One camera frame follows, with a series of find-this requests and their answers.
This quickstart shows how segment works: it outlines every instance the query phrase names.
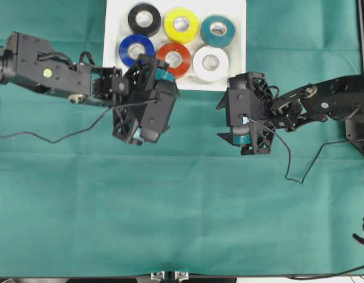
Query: robotic arm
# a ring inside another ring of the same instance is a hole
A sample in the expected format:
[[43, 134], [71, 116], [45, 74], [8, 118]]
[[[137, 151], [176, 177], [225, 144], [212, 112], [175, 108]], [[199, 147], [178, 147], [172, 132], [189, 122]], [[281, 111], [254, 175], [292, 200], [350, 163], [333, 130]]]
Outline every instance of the robotic arm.
[[[364, 139], [364, 75], [308, 84], [280, 97], [261, 73], [238, 75], [229, 84], [217, 109], [226, 109], [230, 132], [218, 135], [242, 155], [270, 153], [274, 133], [266, 127], [291, 132], [328, 118], [346, 122], [349, 141]], [[364, 141], [352, 144], [364, 155]]]
[[136, 145], [156, 143], [168, 129], [179, 93], [167, 69], [166, 63], [145, 55], [125, 74], [96, 66], [88, 52], [73, 63], [55, 52], [49, 41], [19, 32], [11, 34], [6, 47], [0, 46], [0, 84], [13, 83], [73, 103], [112, 107], [113, 136]]

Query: blue tape roll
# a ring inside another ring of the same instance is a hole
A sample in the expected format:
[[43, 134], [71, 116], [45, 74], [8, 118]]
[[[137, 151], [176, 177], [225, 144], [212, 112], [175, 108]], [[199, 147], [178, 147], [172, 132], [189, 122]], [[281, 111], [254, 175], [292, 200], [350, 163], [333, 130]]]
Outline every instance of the blue tape roll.
[[142, 45], [146, 55], [155, 56], [153, 44], [147, 37], [140, 34], [130, 35], [129, 37], [126, 37], [119, 45], [119, 57], [126, 66], [132, 66], [137, 59], [131, 58], [129, 53], [131, 46], [134, 46], [134, 44]]
[[211, 16], [206, 18], [200, 30], [200, 35], [203, 41], [217, 48], [228, 46], [236, 33], [236, 28], [233, 23], [222, 16]]

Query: green tablecloth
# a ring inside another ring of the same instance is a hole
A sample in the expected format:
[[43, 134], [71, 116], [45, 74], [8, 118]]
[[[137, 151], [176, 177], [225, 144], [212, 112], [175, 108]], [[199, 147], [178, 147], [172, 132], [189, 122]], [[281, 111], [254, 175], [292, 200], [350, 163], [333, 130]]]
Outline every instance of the green tablecloth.
[[[101, 62], [104, 19], [103, 0], [0, 1], [0, 44], [16, 30]], [[249, 0], [247, 33], [247, 69], [282, 92], [361, 71], [355, 0]], [[0, 141], [0, 276], [317, 274], [364, 264], [351, 238], [364, 215], [363, 157], [333, 146], [304, 186], [286, 182], [278, 141], [269, 156], [241, 157], [216, 137], [227, 130], [215, 111], [221, 96], [183, 92], [157, 145], [112, 138], [111, 117], [55, 146]], [[59, 137], [101, 112], [0, 86], [0, 135]], [[280, 134], [293, 177], [323, 142], [344, 138], [333, 121]]]

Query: teal tape roll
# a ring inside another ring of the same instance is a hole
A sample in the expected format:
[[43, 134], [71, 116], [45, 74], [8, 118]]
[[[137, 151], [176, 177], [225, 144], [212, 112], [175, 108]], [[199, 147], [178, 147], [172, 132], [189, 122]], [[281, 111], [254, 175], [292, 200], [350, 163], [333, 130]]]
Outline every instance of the teal tape roll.
[[175, 80], [174, 76], [170, 72], [165, 71], [165, 70], [160, 69], [160, 68], [156, 69], [156, 75], [155, 75], [154, 79], [156, 81], [166, 80], [166, 81], [170, 81], [170, 82], [173, 82]]
[[242, 146], [249, 143], [252, 143], [252, 140], [248, 134], [244, 136], [233, 136], [233, 144]]
[[200, 35], [203, 41], [217, 48], [228, 46], [236, 33], [236, 28], [233, 23], [222, 16], [211, 16], [206, 18], [200, 30]]

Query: black tape roll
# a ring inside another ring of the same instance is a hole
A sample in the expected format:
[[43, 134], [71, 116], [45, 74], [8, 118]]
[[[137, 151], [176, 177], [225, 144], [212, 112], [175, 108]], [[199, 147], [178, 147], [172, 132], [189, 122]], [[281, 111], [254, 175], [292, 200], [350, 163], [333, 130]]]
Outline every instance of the black tape roll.
[[[151, 18], [149, 25], [140, 22], [142, 16]], [[139, 4], [133, 7], [128, 14], [128, 24], [133, 33], [152, 37], [160, 30], [161, 15], [156, 7], [150, 4]]]

